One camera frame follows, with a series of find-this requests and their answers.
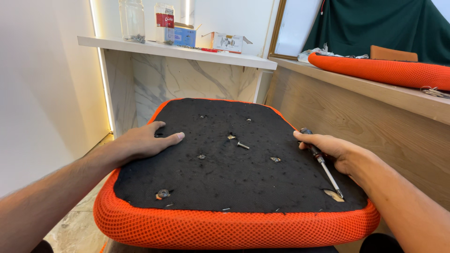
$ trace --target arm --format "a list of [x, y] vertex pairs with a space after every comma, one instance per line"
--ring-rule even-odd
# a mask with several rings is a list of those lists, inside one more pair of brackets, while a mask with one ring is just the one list
[[448, 252], [450, 212], [417, 189], [374, 153], [348, 141], [298, 131], [294, 137], [333, 156], [336, 169], [364, 189], [405, 252]]
[[85, 157], [0, 200], [0, 251], [30, 253], [108, 173], [179, 143], [184, 133], [155, 138], [164, 122], [130, 129]]

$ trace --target cardboard box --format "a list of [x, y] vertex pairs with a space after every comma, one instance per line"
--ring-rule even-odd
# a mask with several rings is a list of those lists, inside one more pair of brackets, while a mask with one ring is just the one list
[[194, 30], [192, 25], [175, 22], [175, 39], [173, 44], [195, 47], [197, 29]]
[[210, 32], [202, 35], [202, 40], [209, 39], [209, 48], [217, 50], [225, 50], [231, 53], [242, 53], [242, 45], [244, 41], [247, 44], [253, 44], [245, 36], [227, 35], [225, 33]]

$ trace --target screwdriver handle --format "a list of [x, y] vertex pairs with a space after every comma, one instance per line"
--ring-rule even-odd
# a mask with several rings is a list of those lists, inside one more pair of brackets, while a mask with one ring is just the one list
[[[306, 128], [306, 127], [300, 129], [300, 132], [301, 132], [302, 134], [312, 135], [311, 130], [309, 130], [309, 129]], [[315, 158], [317, 158], [318, 156], [322, 156], [322, 151], [320, 151], [319, 148], [317, 148], [317, 147], [314, 146], [313, 144], [308, 144], [308, 143], [305, 143], [305, 144], [306, 144], [306, 146], [308, 147], [308, 150], [311, 152], [311, 154], [312, 154]]]

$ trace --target hand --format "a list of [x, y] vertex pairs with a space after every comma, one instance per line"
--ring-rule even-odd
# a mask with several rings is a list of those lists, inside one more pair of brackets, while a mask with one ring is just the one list
[[294, 131], [294, 137], [302, 142], [298, 146], [300, 149], [307, 149], [305, 143], [314, 144], [325, 155], [333, 157], [334, 166], [340, 173], [350, 176], [355, 170], [363, 167], [369, 159], [379, 159], [367, 149], [333, 136], [309, 135]]
[[185, 134], [180, 132], [166, 138], [155, 138], [156, 130], [165, 125], [162, 121], [155, 121], [139, 128], [132, 128], [104, 147], [116, 155], [117, 167], [135, 159], [154, 156], [167, 147], [178, 144], [185, 137]]

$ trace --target dark green curtain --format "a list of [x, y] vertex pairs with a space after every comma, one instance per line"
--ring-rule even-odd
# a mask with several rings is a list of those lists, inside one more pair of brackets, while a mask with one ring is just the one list
[[329, 52], [358, 56], [377, 45], [450, 65], [450, 24], [431, 0], [325, 0], [323, 11], [302, 51], [328, 43]]

